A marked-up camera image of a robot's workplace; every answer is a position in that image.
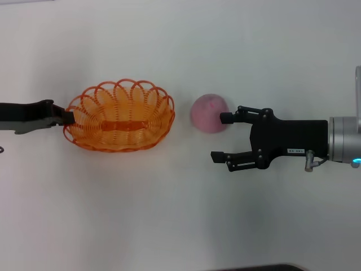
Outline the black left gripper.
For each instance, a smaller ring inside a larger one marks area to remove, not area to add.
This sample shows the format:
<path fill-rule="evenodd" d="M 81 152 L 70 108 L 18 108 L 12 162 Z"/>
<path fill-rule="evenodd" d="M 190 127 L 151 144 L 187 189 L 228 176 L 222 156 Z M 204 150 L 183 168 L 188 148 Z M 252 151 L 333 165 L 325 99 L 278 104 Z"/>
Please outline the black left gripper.
<path fill-rule="evenodd" d="M 75 124 L 74 113 L 54 105 L 53 100 L 29 104 L 1 103 L 1 130 L 26 134 L 53 127 L 54 119 L 59 125 Z"/>

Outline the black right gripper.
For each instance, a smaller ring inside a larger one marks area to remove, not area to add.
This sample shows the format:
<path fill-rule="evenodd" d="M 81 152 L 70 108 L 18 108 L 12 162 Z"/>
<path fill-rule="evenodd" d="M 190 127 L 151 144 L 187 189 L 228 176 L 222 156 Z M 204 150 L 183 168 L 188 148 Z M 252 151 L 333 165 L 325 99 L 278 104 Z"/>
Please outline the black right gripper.
<path fill-rule="evenodd" d="M 308 170 L 329 159 L 326 120 L 281 120 L 270 108 L 244 106 L 238 106 L 234 113 L 222 112 L 219 118 L 222 124 L 252 124 L 252 151 L 210 153 L 215 164 L 226 164 L 230 172 L 267 169 L 274 159 L 281 156 L 304 156 L 309 163 Z"/>

